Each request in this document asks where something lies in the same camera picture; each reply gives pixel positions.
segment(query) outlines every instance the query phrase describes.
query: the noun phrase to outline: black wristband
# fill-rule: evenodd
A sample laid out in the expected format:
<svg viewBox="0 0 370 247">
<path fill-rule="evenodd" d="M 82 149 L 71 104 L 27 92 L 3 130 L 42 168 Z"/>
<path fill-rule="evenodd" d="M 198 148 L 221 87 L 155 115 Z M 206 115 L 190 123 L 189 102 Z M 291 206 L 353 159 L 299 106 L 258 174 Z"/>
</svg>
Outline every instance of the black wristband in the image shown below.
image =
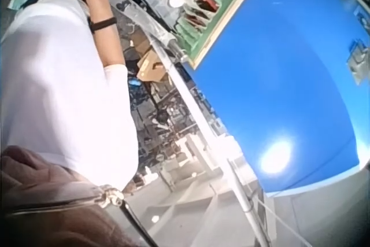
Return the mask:
<svg viewBox="0 0 370 247">
<path fill-rule="evenodd" d="M 108 26 L 111 26 L 113 24 L 117 23 L 117 19 L 115 17 L 111 17 L 110 19 L 100 21 L 98 23 L 91 22 L 90 18 L 88 19 L 88 24 L 90 26 L 91 32 L 94 34 L 95 31 L 98 31 L 100 29 L 106 28 Z"/>
</svg>

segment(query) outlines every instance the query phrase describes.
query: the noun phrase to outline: person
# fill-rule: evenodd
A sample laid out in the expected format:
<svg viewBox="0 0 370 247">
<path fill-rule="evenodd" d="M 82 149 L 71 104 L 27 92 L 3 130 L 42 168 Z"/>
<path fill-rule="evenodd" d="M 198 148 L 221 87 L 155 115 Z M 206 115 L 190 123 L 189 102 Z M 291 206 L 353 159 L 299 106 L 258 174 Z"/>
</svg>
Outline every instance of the person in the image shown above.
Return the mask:
<svg viewBox="0 0 370 247">
<path fill-rule="evenodd" d="M 2 196 L 70 181 L 123 190 L 135 175 L 138 141 L 114 23 L 108 0 L 38 0 L 17 14 L 1 44 Z M 9 246 L 136 246 L 99 206 L 2 225 Z"/>
</svg>

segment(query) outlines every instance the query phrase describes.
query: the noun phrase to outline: white shirt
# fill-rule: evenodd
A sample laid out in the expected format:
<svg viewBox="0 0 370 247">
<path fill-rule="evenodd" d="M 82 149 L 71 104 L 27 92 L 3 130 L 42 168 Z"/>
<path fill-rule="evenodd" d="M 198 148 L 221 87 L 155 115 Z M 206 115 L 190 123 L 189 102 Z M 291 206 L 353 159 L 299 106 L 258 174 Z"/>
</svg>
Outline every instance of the white shirt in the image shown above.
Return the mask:
<svg viewBox="0 0 370 247">
<path fill-rule="evenodd" d="M 138 167 L 127 69 L 103 68 L 80 0 L 21 11 L 1 48 L 1 149 L 17 145 L 122 190 Z"/>
</svg>

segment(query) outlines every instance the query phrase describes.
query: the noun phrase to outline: blue wall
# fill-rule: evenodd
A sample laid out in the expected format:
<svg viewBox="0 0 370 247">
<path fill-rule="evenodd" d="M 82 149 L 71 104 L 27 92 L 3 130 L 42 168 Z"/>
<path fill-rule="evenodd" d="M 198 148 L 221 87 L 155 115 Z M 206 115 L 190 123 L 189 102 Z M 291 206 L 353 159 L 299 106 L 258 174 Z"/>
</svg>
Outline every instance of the blue wall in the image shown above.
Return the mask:
<svg viewBox="0 0 370 247">
<path fill-rule="evenodd" d="M 343 178 L 358 171 L 358 146 L 369 152 L 369 83 L 356 85 L 346 64 L 354 40 L 369 45 L 359 9 L 355 0 L 245 0 L 189 69 L 267 193 Z M 281 140 L 291 160 L 267 174 L 261 158 Z"/>
</svg>

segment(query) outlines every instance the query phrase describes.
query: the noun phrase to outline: brown fabric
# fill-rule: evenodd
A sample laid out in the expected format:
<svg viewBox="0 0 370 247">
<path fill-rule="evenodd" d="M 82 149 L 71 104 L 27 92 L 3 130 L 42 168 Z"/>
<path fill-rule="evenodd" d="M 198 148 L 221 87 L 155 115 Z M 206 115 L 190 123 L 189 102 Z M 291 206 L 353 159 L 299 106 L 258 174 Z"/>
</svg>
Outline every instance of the brown fabric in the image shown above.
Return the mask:
<svg viewBox="0 0 370 247">
<path fill-rule="evenodd" d="M 12 146 L 1 154 L 2 195 L 22 185 L 79 180 L 86 181 L 29 150 Z M 99 206 L 2 218 L 2 226 L 11 243 L 0 246 L 136 246 Z"/>
</svg>

